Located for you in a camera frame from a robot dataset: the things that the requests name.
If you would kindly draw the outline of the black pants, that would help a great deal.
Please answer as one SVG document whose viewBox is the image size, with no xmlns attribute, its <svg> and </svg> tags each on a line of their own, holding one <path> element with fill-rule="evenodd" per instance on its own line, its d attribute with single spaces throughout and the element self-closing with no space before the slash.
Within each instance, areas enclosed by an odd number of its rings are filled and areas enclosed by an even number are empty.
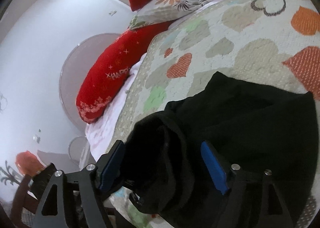
<svg viewBox="0 0 320 228">
<path fill-rule="evenodd" d="M 228 168 L 214 186 L 201 157 L 209 142 Z M 138 121 L 126 142 L 130 200 L 174 227 L 287 227 L 306 205 L 318 161 L 312 93 L 215 73 L 205 89 Z"/>
</svg>

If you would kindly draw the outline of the pink bed sheet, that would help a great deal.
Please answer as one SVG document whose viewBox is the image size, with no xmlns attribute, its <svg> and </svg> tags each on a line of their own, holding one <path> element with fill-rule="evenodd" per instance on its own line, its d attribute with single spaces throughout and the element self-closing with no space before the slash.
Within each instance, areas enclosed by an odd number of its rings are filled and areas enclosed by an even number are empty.
<svg viewBox="0 0 320 228">
<path fill-rule="evenodd" d="M 91 155 L 96 161 L 107 151 L 107 148 L 112 141 L 116 123 L 124 107 L 127 94 L 129 93 L 129 89 L 137 76 L 145 56 L 146 53 L 143 54 L 138 63 L 131 67 L 127 80 L 125 80 L 123 86 L 111 103 L 108 104 L 102 116 L 99 117 L 96 122 L 86 126 L 86 138 L 89 142 Z"/>
</svg>

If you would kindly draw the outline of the long red pillow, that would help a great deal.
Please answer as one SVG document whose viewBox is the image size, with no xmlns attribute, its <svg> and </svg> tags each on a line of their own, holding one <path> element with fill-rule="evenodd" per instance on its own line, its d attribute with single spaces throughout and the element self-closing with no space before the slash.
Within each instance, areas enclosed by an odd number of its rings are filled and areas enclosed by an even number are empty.
<svg viewBox="0 0 320 228">
<path fill-rule="evenodd" d="M 76 98 L 80 118 L 91 124 L 103 113 L 140 61 L 152 39 L 168 30 L 171 21 L 127 29 L 99 56 L 88 71 Z"/>
</svg>

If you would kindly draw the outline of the round pink headboard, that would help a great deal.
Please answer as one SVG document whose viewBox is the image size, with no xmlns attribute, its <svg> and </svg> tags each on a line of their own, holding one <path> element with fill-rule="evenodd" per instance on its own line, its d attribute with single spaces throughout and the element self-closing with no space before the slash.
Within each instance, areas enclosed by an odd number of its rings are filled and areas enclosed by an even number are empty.
<svg viewBox="0 0 320 228">
<path fill-rule="evenodd" d="M 85 39 L 70 52 L 62 66 L 59 79 L 62 108 L 68 119 L 81 132 L 85 131 L 86 123 L 80 118 L 76 107 L 80 86 L 100 54 L 119 36 L 117 33 L 103 33 Z"/>
</svg>

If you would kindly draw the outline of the heart patterned quilt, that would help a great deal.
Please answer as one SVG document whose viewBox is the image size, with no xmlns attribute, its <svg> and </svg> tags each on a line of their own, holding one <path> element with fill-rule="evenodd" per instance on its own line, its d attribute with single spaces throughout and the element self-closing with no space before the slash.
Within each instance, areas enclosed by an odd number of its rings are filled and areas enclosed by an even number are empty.
<svg viewBox="0 0 320 228">
<path fill-rule="evenodd" d="M 319 99 L 319 16 L 310 0 L 210 2 L 151 42 L 114 131 L 192 97 L 216 72 Z"/>
</svg>

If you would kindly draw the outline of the floral grey pillow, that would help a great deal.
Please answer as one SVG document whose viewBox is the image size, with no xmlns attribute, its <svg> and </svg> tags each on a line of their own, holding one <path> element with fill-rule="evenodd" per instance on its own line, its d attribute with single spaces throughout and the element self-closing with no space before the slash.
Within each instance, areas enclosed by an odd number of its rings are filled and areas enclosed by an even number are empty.
<svg viewBox="0 0 320 228">
<path fill-rule="evenodd" d="M 202 2 L 203 0 L 151 0 L 137 11 L 129 29 L 180 19 L 199 9 Z"/>
</svg>

